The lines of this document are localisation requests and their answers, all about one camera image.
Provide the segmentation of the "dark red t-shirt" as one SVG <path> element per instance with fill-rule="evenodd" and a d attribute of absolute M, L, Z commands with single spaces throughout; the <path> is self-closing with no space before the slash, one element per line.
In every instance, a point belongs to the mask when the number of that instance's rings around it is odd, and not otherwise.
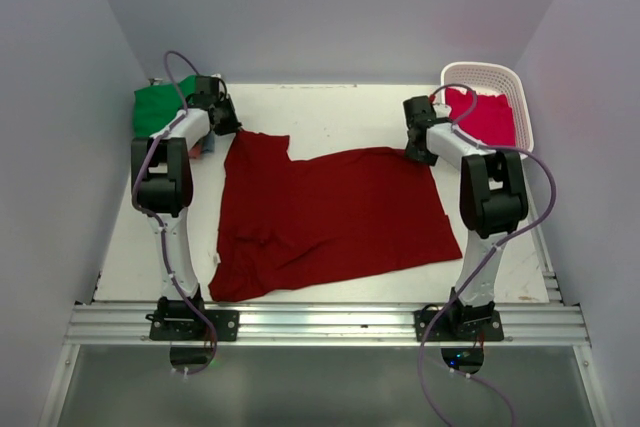
<path fill-rule="evenodd" d="M 289 139 L 242 131 L 226 160 L 213 300 L 461 258 L 430 168 L 389 147 L 292 160 Z"/>

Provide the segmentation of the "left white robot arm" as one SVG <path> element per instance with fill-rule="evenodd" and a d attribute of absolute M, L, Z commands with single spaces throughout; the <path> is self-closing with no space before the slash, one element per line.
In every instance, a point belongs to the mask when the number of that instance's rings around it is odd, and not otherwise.
<path fill-rule="evenodd" d="M 161 293 L 150 315 L 153 340 L 216 341 L 215 324 L 204 307 L 188 237 L 188 209 L 194 195 L 189 151 L 212 133 L 241 127 L 224 80 L 197 75 L 194 92 L 147 137 L 131 143 L 131 202 L 145 215 L 159 257 Z"/>

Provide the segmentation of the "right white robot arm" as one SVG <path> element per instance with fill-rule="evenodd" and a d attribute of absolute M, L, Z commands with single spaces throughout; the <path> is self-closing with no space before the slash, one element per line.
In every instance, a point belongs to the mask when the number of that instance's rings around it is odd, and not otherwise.
<path fill-rule="evenodd" d="M 430 166 L 448 162 L 460 173 L 459 213 L 468 229 L 463 267 L 449 301 L 414 313 L 416 335 L 426 341 L 501 341 L 495 282 L 502 258 L 498 242 L 517 231 L 529 213 L 520 154 L 470 138 L 436 113 L 427 96 L 403 102 L 408 158 Z"/>

